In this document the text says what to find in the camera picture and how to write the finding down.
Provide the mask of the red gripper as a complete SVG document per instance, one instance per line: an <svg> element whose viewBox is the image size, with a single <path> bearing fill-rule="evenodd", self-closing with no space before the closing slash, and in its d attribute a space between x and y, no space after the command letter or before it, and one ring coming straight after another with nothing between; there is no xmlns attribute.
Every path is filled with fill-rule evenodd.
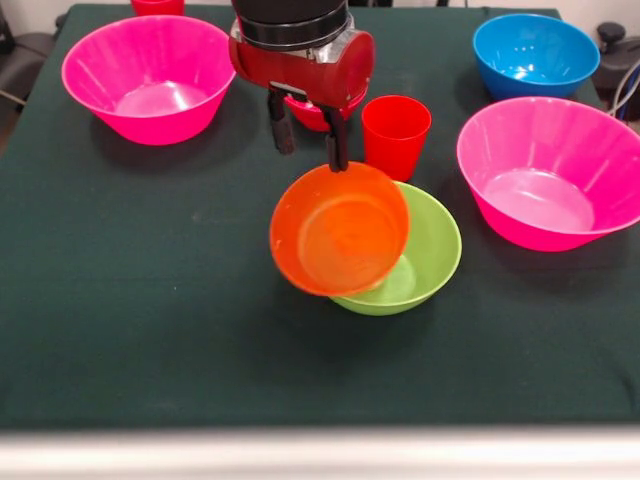
<svg viewBox="0 0 640 480"><path fill-rule="evenodd" d="M296 52L263 50L232 36L229 51L233 66L243 79L263 88L304 93L309 101L323 105L322 113L329 126L329 168L336 173L346 171L346 121L336 108L346 107L368 88L375 64L373 36L347 30L321 48ZM267 107L275 147L281 154L290 155L295 145L284 98L284 91L271 88Z"/></svg>

